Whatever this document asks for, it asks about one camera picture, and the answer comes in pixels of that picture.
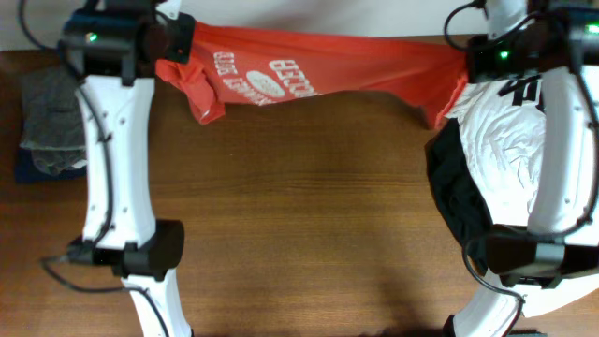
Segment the orange red printed t-shirt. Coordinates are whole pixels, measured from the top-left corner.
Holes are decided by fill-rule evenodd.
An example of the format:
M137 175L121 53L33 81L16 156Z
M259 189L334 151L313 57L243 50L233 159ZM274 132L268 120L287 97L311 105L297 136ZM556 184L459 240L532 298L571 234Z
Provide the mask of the orange red printed t-shirt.
M182 91L196 120L228 104L266 106L341 91L392 94L440 124L467 84L465 56L447 45L195 25L185 64L160 60L156 75Z

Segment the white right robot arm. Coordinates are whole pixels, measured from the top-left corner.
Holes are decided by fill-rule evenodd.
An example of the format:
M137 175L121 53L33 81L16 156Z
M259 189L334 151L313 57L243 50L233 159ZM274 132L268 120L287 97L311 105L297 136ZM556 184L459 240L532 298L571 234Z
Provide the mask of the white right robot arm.
M488 270L446 336L507 336L598 287L598 11L588 1L481 1L488 32L463 47L471 81L540 80L546 112L526 227L481 235Z

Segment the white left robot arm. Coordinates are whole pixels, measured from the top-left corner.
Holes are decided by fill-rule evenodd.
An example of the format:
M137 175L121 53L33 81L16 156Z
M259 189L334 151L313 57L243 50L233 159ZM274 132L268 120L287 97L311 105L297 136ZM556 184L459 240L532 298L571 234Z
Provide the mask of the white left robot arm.
M149 189L148 131L160 60L189 59L194 19L178 0L89 1L65 23L58 52L77 84L85 136L84 228L64 261L109 267L147 336L189 336L177 268L184 229L158 219Z

